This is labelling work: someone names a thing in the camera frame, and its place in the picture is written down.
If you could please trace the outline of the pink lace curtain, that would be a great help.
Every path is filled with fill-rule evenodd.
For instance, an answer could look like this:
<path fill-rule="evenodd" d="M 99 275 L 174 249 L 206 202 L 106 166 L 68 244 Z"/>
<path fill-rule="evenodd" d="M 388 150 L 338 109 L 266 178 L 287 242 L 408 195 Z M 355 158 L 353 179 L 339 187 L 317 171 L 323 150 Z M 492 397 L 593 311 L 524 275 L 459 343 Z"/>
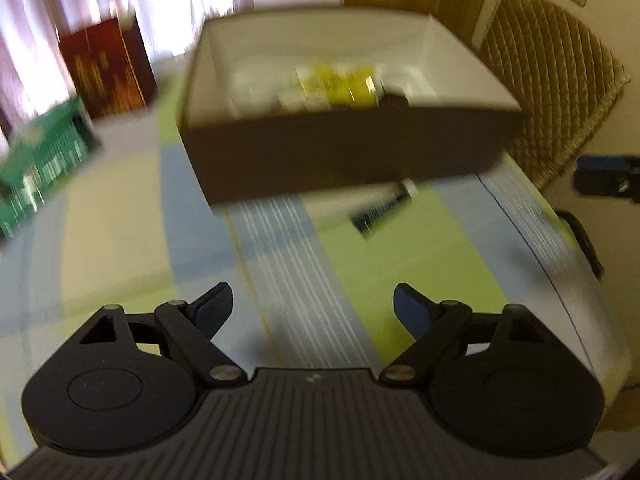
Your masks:
<path fill-rule="evenodd" d="M 188 52 L 206 18 L 253 0 L 1 0 L 1 136 L 74 91 L 58 42 L 109 18 L 137 20 L 151 60 Z"/>

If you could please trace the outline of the yellow snack packet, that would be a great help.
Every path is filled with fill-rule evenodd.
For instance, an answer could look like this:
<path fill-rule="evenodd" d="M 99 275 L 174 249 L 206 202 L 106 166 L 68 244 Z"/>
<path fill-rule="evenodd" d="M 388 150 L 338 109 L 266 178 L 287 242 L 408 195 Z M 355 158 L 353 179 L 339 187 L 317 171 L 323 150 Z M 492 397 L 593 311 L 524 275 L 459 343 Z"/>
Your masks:
<path fill-rule="evenodd" d="M 371 107 L 378 104 L 376 69 L 369 64 L 317 64 L 298 73 L 299 85 L 307 99 L 326 102 L 330 107 Z"/>

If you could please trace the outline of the green foil bag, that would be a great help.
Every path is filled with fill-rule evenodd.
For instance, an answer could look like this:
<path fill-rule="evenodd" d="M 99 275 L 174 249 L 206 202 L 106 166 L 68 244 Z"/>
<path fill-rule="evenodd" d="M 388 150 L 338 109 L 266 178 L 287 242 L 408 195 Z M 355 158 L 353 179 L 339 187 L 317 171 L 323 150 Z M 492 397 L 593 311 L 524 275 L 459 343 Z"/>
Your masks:
<path fill-rule="evenodd" d="M 101 143 L 77 96 L 19 128 L 1 161 L 1 238 L 14 237 Z"/>

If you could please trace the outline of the checked tablecloth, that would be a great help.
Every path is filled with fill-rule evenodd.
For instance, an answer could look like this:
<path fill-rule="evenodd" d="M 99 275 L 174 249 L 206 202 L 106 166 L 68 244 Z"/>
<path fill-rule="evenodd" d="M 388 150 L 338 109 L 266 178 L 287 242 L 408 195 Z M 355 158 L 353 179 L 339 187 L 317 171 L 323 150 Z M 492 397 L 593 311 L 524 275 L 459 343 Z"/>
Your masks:
<path fill-rule="evenodd" d="M 180 77 L 149 110 L 96 125 L 100 150 L 1 249 L 1 455 L 34 448 L 21 393 L 104 304 L 150 312 L 233 290 L 215 344 L 258 366 L 380 370 L 410 344 L 392 310 L 407 283 L 475 310 L 524 304 L 582 360 L 606 400 L 631 369 L 612 308 L 564 224 L 510 159 L 433 181 L 369 236 L 367 194 L 210 208 L 177 127 Z"/>

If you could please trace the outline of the brown cardboard box white inside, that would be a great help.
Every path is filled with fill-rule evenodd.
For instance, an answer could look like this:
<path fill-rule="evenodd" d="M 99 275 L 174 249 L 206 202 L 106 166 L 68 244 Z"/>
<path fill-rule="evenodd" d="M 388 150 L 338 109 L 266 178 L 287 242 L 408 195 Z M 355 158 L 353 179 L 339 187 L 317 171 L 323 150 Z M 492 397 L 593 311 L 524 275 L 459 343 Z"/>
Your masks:
<path fill-rule="evenodd" d="M 211 205 L 476 174 L 518 99 L 430 14 L 289 6 L 211 18 L 178 130 Z"/>

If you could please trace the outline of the dark green white-capped tube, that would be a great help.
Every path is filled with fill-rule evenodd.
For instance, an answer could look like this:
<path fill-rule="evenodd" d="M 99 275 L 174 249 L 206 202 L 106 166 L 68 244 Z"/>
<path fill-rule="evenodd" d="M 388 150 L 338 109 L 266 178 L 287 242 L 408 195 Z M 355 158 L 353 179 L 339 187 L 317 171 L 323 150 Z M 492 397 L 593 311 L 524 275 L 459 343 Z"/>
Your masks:
<path fill-rule="evenodd" d="M 384 198 L 382 202 L 357 211 L 349 217 L 349 220 L 361 236 L 371 237 L 376 229 L 393 218 L 401 207 L 410 204 L 417 192 L 418 187 L 413 180 L 403 180 L 396 186 L 392 197 Z"/>

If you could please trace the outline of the red gift box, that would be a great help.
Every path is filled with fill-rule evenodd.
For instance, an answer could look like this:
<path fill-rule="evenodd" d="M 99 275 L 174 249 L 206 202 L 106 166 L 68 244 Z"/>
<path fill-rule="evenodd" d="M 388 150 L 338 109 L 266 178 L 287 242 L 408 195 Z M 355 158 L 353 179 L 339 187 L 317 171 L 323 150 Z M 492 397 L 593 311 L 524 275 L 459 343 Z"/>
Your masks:
<path fill-rule="evenodd" d="M 137 17 L 109 18 L 58 40 L 76 93 L 98 119 L 148 107 L 157 83 Z"/>

